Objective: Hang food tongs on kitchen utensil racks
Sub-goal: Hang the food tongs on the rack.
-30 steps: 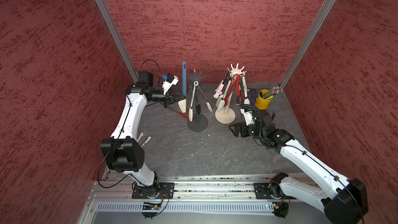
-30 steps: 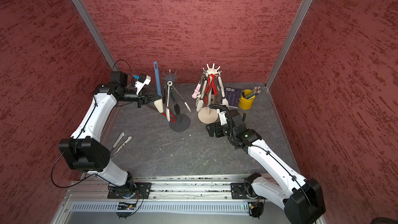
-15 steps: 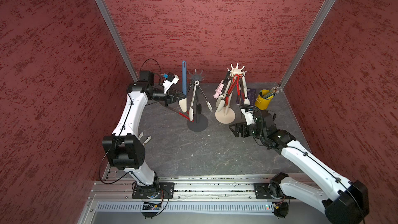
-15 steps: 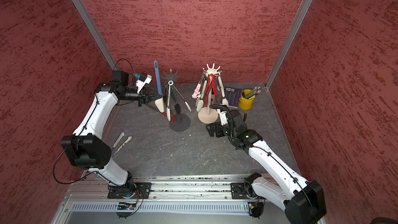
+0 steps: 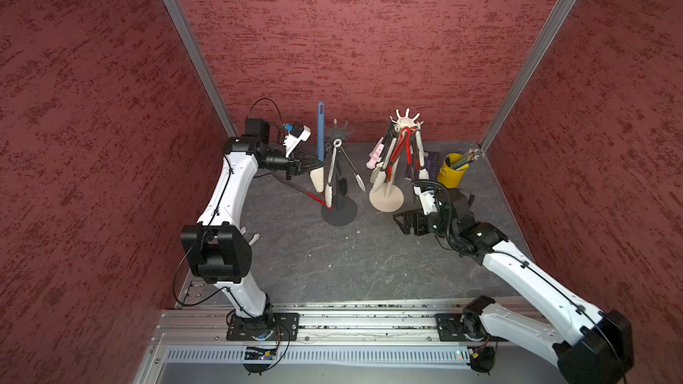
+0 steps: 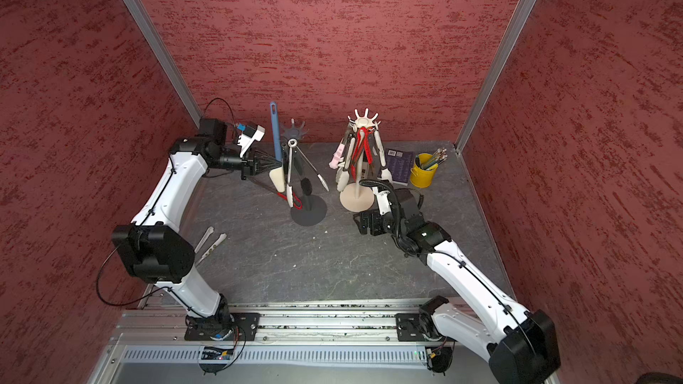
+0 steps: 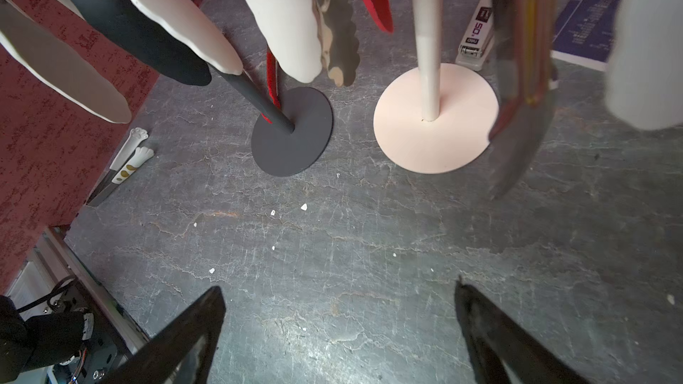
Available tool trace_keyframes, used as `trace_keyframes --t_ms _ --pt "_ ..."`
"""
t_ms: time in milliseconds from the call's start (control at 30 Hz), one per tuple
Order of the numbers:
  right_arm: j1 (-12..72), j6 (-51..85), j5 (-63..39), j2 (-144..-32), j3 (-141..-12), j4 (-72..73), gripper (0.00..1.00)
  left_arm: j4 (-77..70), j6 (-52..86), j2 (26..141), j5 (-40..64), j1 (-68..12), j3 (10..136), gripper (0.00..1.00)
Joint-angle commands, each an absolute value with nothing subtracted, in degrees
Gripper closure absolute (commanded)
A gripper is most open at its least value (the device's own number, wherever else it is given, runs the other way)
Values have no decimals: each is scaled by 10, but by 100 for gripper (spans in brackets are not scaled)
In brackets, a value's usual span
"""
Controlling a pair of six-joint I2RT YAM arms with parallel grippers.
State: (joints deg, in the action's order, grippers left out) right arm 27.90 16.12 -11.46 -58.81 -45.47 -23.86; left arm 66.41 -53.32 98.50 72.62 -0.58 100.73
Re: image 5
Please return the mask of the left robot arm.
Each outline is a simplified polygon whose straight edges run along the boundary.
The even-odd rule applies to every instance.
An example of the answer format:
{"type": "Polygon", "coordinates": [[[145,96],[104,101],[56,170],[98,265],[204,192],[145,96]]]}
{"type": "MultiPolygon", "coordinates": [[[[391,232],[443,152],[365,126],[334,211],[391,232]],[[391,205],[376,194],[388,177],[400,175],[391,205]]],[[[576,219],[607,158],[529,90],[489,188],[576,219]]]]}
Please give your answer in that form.
{"type": "Polygon", "coordinates": [[[207,300],[222,295],[232,306],[227,337],[277,341],[289,329],[275,318],[268,295],[251,274],[252,245],[241,231],[241,217],[248,189],[259,170],[283,172],[286,179],[322,167],[315,156],[297,154],[311,129],[295,122],[284,124],[280,148],[270,146],[270,124],[247,119],[247,132],[228,138],[222,150],[222,169],[206,209],[193,225],[181,231],[183,259],[193,277],[215,290],[207,300]]]}

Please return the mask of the black steel tongs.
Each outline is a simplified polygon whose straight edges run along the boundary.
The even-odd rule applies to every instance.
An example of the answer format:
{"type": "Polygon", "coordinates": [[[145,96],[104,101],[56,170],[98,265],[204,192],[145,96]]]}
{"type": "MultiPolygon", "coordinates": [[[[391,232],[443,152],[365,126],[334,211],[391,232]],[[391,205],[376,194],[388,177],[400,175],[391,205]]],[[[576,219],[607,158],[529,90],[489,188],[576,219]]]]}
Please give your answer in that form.
{"type": "Polygon", "coordinates": [[[348,195],[348,181],[343,177],[343,174],[340,170],[337,170],[335,172],[335,176],[337,184],[337,194],[340,197],[346,197],[348,195]]]}

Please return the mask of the cream blue handled tongs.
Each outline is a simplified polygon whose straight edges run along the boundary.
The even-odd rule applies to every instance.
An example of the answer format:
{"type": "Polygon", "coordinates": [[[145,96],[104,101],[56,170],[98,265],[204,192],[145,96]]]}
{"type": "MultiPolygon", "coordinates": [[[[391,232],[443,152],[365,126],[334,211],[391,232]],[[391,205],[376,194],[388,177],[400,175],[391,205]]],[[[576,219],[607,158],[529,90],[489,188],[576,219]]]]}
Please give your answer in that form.
{"type": "Polygon", "coordinates": [[[325,188],[325,104],[322,101],[317,106],[317,157],[322,165],[311,171],[311,181],[316,192],[322,193],[325,188]]]}

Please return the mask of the pink handled tweezers tongs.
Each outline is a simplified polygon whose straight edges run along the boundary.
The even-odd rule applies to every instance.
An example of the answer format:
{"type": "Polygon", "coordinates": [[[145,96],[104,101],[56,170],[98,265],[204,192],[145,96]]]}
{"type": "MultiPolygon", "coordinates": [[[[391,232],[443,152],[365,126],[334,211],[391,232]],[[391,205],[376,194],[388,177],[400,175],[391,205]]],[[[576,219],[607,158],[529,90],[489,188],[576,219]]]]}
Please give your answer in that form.
{"type": "Polygon", "coordinates": [[[366,162],[366,168],[369,170],[375,169],[377,164],[381,161],[382,151],[384,150],[384,142],[389,138],[389,135],[384,135],[375,144],[374,148],[369,153],[369,160],[366,162]]]}

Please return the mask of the dark grey utensil rack stand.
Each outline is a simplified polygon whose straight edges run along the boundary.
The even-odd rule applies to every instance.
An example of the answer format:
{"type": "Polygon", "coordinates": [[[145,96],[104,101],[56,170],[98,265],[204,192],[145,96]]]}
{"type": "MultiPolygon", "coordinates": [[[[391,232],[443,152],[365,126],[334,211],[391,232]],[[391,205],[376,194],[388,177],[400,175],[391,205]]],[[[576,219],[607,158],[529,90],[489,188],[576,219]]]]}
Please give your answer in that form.
{"type": "MultiPolygon", "coordinates": [[[[327,131],[327,140],[329,140],[328,153],[330,154],[330,161],[332,156],[332,141],[335,138],[342,138],[343,141],[345,141],[348,138],[348,133],[346,131],[347,126],[348,124],[345,124],[344,126],[339,126],[337,120],[334,119],[333,128],[327,131]]],[[[336,162],[336,171],[342,171],[342,161],[346,162],[345,159],[343,159],[341,156],[338,156],[336,162]]],[[[334,182],[332,184],[334,190],[334,200],[332,208],[324,208],[321,211],[321,214],[324,221],[328,224],[333,225],[334,227],[344,227],[351,224],[355,220],[358,214],[358,206],[348,195],[346,197],[340,197],[337,194],[336,186],[336,176],[334,176],[334,182]]]]}

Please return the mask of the scalloped steel serving tongs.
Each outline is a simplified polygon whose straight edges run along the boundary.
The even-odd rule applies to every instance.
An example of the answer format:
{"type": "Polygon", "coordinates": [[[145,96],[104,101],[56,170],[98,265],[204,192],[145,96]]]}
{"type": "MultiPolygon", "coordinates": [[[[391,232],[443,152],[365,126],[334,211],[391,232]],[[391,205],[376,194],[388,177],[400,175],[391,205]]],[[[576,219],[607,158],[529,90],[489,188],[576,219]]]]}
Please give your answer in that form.
{"type": "Polygon", "coordinates": [[[391,135],[388,141],[385,142],[385,149],[382,151],[381,161],[376,165],[375,170],[371,175],[371,183],[373,183],[372,191],[375,192],[380,189],[386,180],[386,169],[391,161],[391,154],[397,143],[395,135],[391,135]]]}

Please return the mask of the long red handled steel tongs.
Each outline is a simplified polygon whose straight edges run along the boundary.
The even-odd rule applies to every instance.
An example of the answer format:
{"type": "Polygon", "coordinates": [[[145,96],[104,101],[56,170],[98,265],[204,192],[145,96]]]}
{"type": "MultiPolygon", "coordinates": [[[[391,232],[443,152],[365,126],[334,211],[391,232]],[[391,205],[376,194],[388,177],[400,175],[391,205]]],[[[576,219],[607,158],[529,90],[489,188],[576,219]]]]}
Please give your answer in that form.
{"type": "Polygon", "coordinates": [[[329,209],[329,207],[327,206],[327,203],[325,202],[325,200],[324,200],[323,198],[321,198],[321,197],[319,197],[319,196],[317,196],[317,195],[311,193],[309,190],[306,190],[305,188],[302,188],[302,187],[300,187],[300,186],[298,186],[298,185],[296,185],[296,184],[291,183],[291,182],[288,181],[286,178],[283,178],[283,177],[281,177],[280,175],[278,175],[276,172],[274,172],[271,176],[272,176],[276,181],[280,182],[281,184],[285,185],[286,187],[291,188],[292,190],[295,190],[295,191],[297,191],[297,192],[299,192],[299,193],[302,193],[302,194],[306,195],[306,196],[309,197],[310,199],[312,199],[312,200],[314,200],[315,202],[321,204],[324,208],[329,209]]]}

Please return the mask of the red looped long steel tongs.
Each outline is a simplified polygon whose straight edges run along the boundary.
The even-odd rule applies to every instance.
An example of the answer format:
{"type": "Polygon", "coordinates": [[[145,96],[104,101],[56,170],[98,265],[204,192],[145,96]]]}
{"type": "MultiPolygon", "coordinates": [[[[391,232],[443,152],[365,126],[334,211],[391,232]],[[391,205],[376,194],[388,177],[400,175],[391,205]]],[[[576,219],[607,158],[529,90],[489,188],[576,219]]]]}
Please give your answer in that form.
{"type": "Polygon", "coordinates": [[[396,171],[397,162],[402,153],[406,154],[409,176],[414,180],[419,174],[420,164],[417,156],[416,135],[418,127],[403,127],[398,129],[396,134],[396,146],[391,153],[389,166],[387,167],[387,176],[393,177],[396,171]]]}

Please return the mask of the small red silicone tongs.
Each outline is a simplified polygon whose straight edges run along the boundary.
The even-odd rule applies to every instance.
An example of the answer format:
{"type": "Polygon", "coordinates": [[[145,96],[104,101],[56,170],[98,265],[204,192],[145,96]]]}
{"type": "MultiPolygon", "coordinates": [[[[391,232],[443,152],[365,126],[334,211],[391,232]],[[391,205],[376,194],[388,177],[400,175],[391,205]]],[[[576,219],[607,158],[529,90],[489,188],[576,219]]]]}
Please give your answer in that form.
{"type": "Polygon", "coordinates": [[[404,153],[407,157],[408,166],[411,166],[414,162],[412,153],[412,138],[414,135],[414,130],[410,127],[403,128],[398,137],[398,141],[395,149],[391,154],[391,161],[386,169],[386,177],[390,179],[393,176],[393,172],[396,170],[396,163],[400,158],[401,154],[404,153]]]}

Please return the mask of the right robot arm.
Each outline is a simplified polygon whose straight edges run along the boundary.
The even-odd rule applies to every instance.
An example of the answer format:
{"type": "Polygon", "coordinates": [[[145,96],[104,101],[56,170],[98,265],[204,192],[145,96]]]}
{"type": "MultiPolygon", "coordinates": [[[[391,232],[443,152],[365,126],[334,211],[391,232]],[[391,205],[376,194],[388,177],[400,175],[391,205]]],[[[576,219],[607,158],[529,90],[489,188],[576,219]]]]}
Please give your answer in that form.
{"type": "Polygon", "coordinates": [[[515,313],[488,296],[467,304],[457,330],[472,342],[471,368],[487,373],[494,363],[493,341],[505,340],[542,357],[568,383],[624,383],[634,366],[630,321],[604,311],[560,284],[528,259],[508,236],[476,220],[472,197],[431,180],[411,183],[419,209],[404,213],[401,230],[431,234],[439,246],[475,261],[497,275],[543,317],[515,313]]]}

